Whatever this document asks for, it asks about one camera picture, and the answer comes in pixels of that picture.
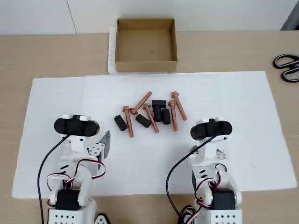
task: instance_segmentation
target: red and white wires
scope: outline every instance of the red and white wires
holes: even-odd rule
[[[201,208],[205,208],[205,209],[211,209],[211,205],[208,205],[208,204],[205,204],[203,202],[203,199],[201,197],[198,197],[197,196],[197,193],[199,192],[200,188],[202,187],[202,185],[206,182],[208,182],[209,184],[209,187],[211,189],[215,189],[216,187],[219,186],[220,182],[221,182],[221,176],[219,174],[219,172],[217,172],[217,175],[218,175],[218,181],[216,181],[214,178],[206,178],[204,180],[202,180],[196,187],[195,189],[195,192],[194,192],[194,195],[195,195],[195,198],[196,198],[196,203],[200,206],[199,209],[197,211],[195,211],[195,209],[190,206],[188,207],[185,207],[185,210],[187,213],[189,213],[191,216],[187,219],[186,223],[185,224],[191,224],[192,221],[196,218],[196,216],[200,213],[200,209]]]
[[[99,170],[98,170],[98,173],[96,176],[92,176],[92,179],[97,179],[97,178],[100,178],[102,177],[105,172],[106,172],[106,167],[105,165],[100,162],[100,161],[97,161],[97,160],[90,160],[90,159],[81,159],[78,161],[77,165],[76,165],[76,170],[75,170],[75,174],[73,177],[70,177],[69,175],[65,174],[65,173],[52,173],[52,174],[49,174],[47,177],[46,177],[46,181],[47,181],[47,186],[49,188],[50,191],[52,191],[50,185],[49,185],[49,181],[48,179],[51,178],[51,179],[57,179],[57,180],[61,180],[64,182],[64,185],[67,186],[68,184],[71,185],[71,187],[73,186],[73,181],[75,180],[75,178],[77,177],[78,175],[78,167],[79,167],[79,164],[82,163],[82,162],[88,162],[88,163],[94,163],[96,164],[97,166],[100,165],[99,167]]]

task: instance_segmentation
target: black rubber cylinder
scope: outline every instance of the black rubber cylinder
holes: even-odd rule
[[[168,125],[171,123],[170,121],[170,113],[169,110],[167,108],[162,110],[162,121],[163,124]]]
[[[117,115],[114,118],[114,121],[116,122],[117,126],[119,127],[119,129],[123,132],[124,130],[126,130],[128,128],[128,125],[125,123],[125,121],[122,119],[121,115]]]
[[[141,124],[143,127],[148,128],[151,124],[150,120],[142,116],[141,114],[138,114],[135,118],[135,120]]]
[[[151,106],[159,106],[160,108],[165,108],[166,107],[166,100],[152,100],[151,101]]]
[[[154,120],[155,120],[155,122],[162,121],[162,113],[161,113],[160,106],[154,106],[153,107],[153,112],[154,112]]]

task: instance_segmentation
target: white wall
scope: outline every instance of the white wall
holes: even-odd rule
[[[174,17],[177,30],[280,30],[298,0],[68,0],[78,33],[119,16]],[[0,34],[75,33],[66,0],[0,0]]]
[[[66,0],[0,0],[0,34],[74,34]]]

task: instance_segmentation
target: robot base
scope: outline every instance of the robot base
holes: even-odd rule
[[[109,224],[105,214],[99,214],[94,220],[97,204],[89,199],[86,207],[77,211],[49,209],[48,224]]]
[[[242,210],[206,210],[195,218],[195,224],[241,224]]]

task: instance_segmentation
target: white paper sheet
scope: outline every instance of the white paper sheet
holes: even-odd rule
[[[71,83],[74,80],[78,81],[77,88]],[[59,85],[61,90],[49,87],[49,81]],[[96,138],[108,129],[111,131],[111,148],[105,161],[107,174],[94,180],[93,195],[165,194],[165,179],[170,168],[196,144],[190,137],[191,127],[202,118],[218,116],[233,125],[234,131],[224,150],[229,154],[230,171],[242,191],[297,186],[271,90],[262,71],[107,75],[70,78],[70,83],[67,82],[68,78],[34,82],[14,179],[14,197],[37,196],[38,166],[50,146],[59,139],[53,123],[60,114],[69,112],[91,115],[99,122],[101,131]],[[71,85],[77,99],[65,93],[68,104],[57,107],[66,99],[55,92],[62,93]],[[122,114],[124,105],[135,105],[149,90],[153,92],[150,99],[165,100],[170,99],[172,91],[178,91],[188,120],[184,122],[178,113],[177,133],[172,131],[172,125],[159,123],[160,133],[155,134],[152,127],[145,129],[132,118],[135,137],[131,139],[127,132],[119,131],[113,117]],[[47,108],[41,109],[44,101]],[[46,122],[35,119],[38,114],[42,114]],[[48,161],[42,173],[44,177],[57,165],[54,158],[58,156],[59,152]],[[273,171],[273,164],[280,164],[279,169]],[[186,162],[174,172],[170,191],[192,193],[191,173]],[[43,183],[42,194],[46,197],[47,193]]]

